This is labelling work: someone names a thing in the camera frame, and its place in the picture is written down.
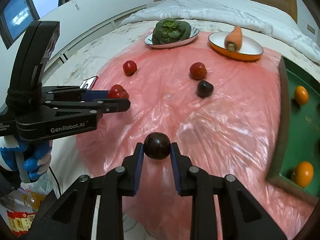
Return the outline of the blue gloved hand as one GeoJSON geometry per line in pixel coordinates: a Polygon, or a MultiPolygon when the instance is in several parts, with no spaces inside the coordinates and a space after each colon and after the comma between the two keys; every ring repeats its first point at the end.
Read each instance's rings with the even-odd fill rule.
{"type": "MultiPolygon", "coordinates": [[[[39,144],[24,161],[23,168],[28,172],[31,181],[38,180],[48,171],[52,159],[52,144],[52,140],[39,144]]],[[[17,171],[15,152],[24,153],[29,148],[28,143],[16,139],[13,135],[1,137],[1,168],[10,172],[17,171]]]]}

